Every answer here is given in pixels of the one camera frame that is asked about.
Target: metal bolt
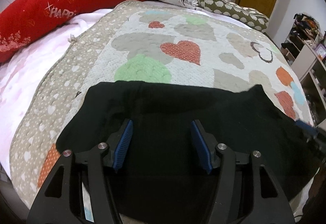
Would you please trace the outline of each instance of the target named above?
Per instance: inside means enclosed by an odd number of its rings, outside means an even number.
[[[63,152],[63,155],[65,156],[65,157],[69,157],[70,155],[71,155],[71,150],[65,150],[64,152]]]
[[[254,151],[252,152],[252,154],[253,154],[256,158],[259,158],[259,157],[261,156],[261,153],[260,153],[259,151],[257,151],[257,150],[254,150]]]
[[[226,145],[223,144],[223,143],[219,143],[219,144],[217,145],[217,147],[218,147],[220,150],[225,150],[225,149],[227,148]]]
[[[108,145],[107,145],[107,143],[105,143],[105,142],[99,143],[99,144],[97,145],[97,147],[98,147],[100,150],[105,149],[107,146],[108,146]]]

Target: black cloth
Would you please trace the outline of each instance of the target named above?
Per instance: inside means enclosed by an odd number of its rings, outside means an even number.
[[[190,122],[234,151],[258,150],[290,200],[307,184],[318,160],[301,129],[269,100],[261,85],[233,93],[221,89],[145,82],[99,83],[59,136],[56,147],[87,151],[107,140],[123,120],[134,133],[123,168],[110,176],[120,213],[149,223],[200,223],[217,175],[198,165]]]

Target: bed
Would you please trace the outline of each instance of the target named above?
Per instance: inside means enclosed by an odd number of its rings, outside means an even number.
[[[154,47],[137,45],[146,39]],[[150,70],[136,74],[142,63]],[[60,155],[56,139],[87,89],[116,80],[233,92],[262,84],[276,107],[312,123],[300,82],[278,48],[231,17],[153,1],[80,14],[0,67],[0,162],[28,208]],[[311,184],[291,201],[295,216],[302,215]]]

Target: red heart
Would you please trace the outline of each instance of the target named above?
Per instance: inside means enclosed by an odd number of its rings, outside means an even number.
[[[274,94],[279,103],[283,107],[285,114],[292,119],[295,119],[295,111],[293,110],[293,100],[286,91],[281,91]]]
[[[164,28],[165,25],[160,23],[159,21],[152,21],[149,25],[149,28],[151,29],[158,29],[158,28]]]
[[[200,48],[193,42],[164,43],[161,44],[160,48],[167,55],[200,65]]]

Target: orange heart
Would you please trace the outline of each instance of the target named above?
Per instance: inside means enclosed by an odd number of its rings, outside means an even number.
[[[284,86],[290,86],[293,81],[291,75],[283,67],[276,70],[276,76]]]
[[[149,28],[151,29],[158,29],[158,28],[164,28],[165,25],[160,23],[159,21],[152,21],[149,25]]]
[[[37,187],[40,188],[45,181],[45,178],[48,177],[49,172],[53,168],[54,164],[60,157],[60,153],[57,151],[55,144],[52,144],[48,154],[46,155],[45,161],[43,163],[39,180],[37,181]]]
[[[172,57],[179,58],[200,66],[200,48],[197,44],[190,41],[179,41],[177,44],[164,43],[160,46],[161,50]]]

